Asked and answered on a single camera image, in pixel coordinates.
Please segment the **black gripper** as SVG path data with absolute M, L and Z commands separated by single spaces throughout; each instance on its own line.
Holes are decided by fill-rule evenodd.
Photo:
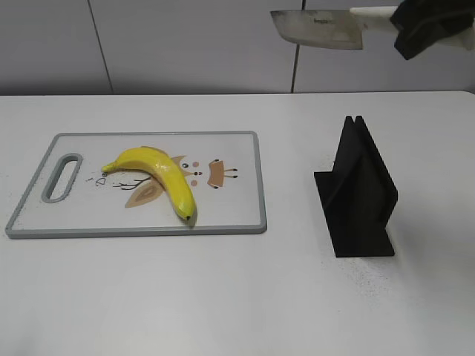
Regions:
M 474 23 L 474 1 L 403 1 L 390 22 L 398 30 L 394 48 L 410 60 L 441 38 L 468 29 Z

